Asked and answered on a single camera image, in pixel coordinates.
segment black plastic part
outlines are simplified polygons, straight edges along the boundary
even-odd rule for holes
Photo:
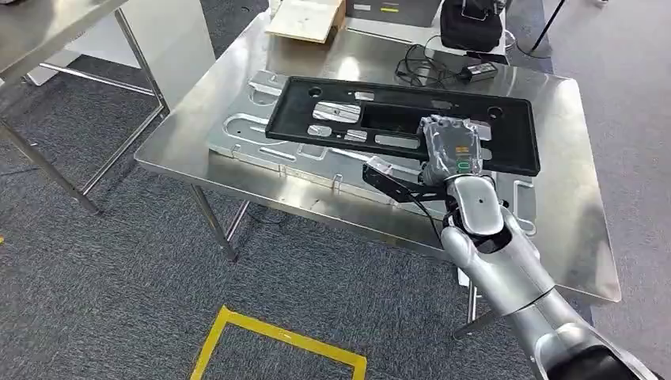
[[[372,93],[373,100],[357,100],[357,92]],[[320,101],[358,105],[359,118],[355,123],[317,120],[313,110]],[[431,114],[470,118],[491,126],[491,141],[482,142],[492,156],[484,162],[485,169],[532,177],[540,172],[531,103],[510,97],[289,77],[266,126],[266,136],[424,162],[429,156],[426,140],[418,131],[419,120]],[[310,125],[330,127],[332,132],[328,136],[309,135]],[[345,139],[348,130],[365,131],[366,140]],[[378,135],[414,139],[418,147],[380,144],[375,139]]]
[[[606,347],[587,349],[548,371],[550,380],[638,380]]]
[[[425,186],[391,177],[367,163],[363,164],[362,177],[367,184],[380,190],[398,203],[428,202],[431,200],[445,200],[447,198],[447,192],[444,187]]]

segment black pole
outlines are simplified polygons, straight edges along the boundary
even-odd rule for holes
[[[557,7],[555,8],[555,12],[552,13],[552,16],[550,16],[550,20],[548,20],[548,23],[545,24],[545,28],[543,28],[543,32],[540,32],[540,36],[538,36],[538,40],[536,40],[536,43],[531,47],[531,51],[536,50],[538,48],[538,45],[540,45],[540,42],[542,41],[543,37],[545,37],[545,34],[548,32],[548,29],[550,29],[550,25],[552,25],[552,22],[555,20],[555,17],[557,17],[557,13],[559,13],[559,10],[562,9],[562,6],[564,5],[564,2],[566,0],[561,0]]]
[[[548,23],[545,24],[545,26],[543,27],[543,31],[540,32],[540,35],[533,43],[533,45],[531,45],[530,41],[528,40],[517,40],[517,47],[520,49],[521,52],[533,58],[550,57],[552,53],[552,47],[550,47],[549,43],[544,42],[543,38],[545,38],[545,35],[548,34],[548,30],[550,29],[552,22],[554,22],[555,18],[557,17],[557,14],[559,14],[559,10],[562,9],[564,2],[566,2],[566,0],[559,1],[559,4],[555,8],[555,11],[552,13],[552,16],[550,16],[550,20],[548,20]]]

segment yellow floor tape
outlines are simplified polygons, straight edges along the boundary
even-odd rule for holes
[[[203,349],[200,351],[200,356],[195,362],[195,368],[191,374],[191,380],[200,380],[205,371],[207,363],[210,361],[214,347],[219,342],[219,337],[226,326],[226,323],[242,327],[259,333],[261,335],[269,336],[270,338],[281,340],[282,342],[291,344],[292,346],[302,348],[309,352],[314,352],[337,362],[349,364],[354,368],[352,380],[363,380],[366,374],[366,358],[355,353],[345,351],[342,348],[331,346],[330,344],[322,343],[318,340],[308,338],[307,336],[298,335],[295,332],[287,331],[279,327],[269,325],[268,323],[259,321],[257,319],[246,317],[234,311],[226,309],[222,306],[219,310],[217,319],[214,320],[212,329],[205,339]]]

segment silver robotic arm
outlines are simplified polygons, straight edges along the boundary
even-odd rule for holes
[[[420,180],[445,186],[449,216],[440,234],[444,259],[483,294],[491,312],[513,328],[540,380],[620,380],[658,377],[587,323],[555,289],[536,246],[480,176],[478,126],[470,120],[422,120],[429,161]]]

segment stainless steel table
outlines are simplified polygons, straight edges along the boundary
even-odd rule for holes
[[[0,79],[7,87],[37,66],[103,82],[153,96],[157,106],[133,131],[110,158],[93,174],[79,190],[72,185],[40,152],[0,118],[0,136],[9,139],[23,154],[43,169],[69,196],[76,199],[88,212],[97,213],[97,207],[87,197],[103,175],[119,160],[128,147],[142,134],[149,124],[162,112],[167,113],[161,91],[142,54],[131,28],[120,6],[127,0],[29,0],[9,6],[0,6]],[[93,74],[59,67],[44,61],[63,48],[65,44],[81,35],[88,27],[104,16],[114,12],[116,20],[131,46],[135,58],[150,84],[150,89],[102,78]]]
[[[191,184],[219,244],[230,247],[200,186],[334,226],[347,227],[395,245],[435,253],[425,217],[226,158],[207,149],[206,137],[222,125],[226,107],[258,70],[347,80],[395,83],[393,69],[407,45],[341,32],[332,45],[271,37],[260,14],[194,89],[135,153],[140,164]],[[460,68],[463,57],[436,58]],[[490,81],[455,85],[472,93],[521,97],[533,103],[541,173],[536,185],[533,238],[541,260],[561,287],[591,300],[618,302],[620,285],[577,83],[568,78],[501,66]],[[238,212],[232,228],[244,209]]]

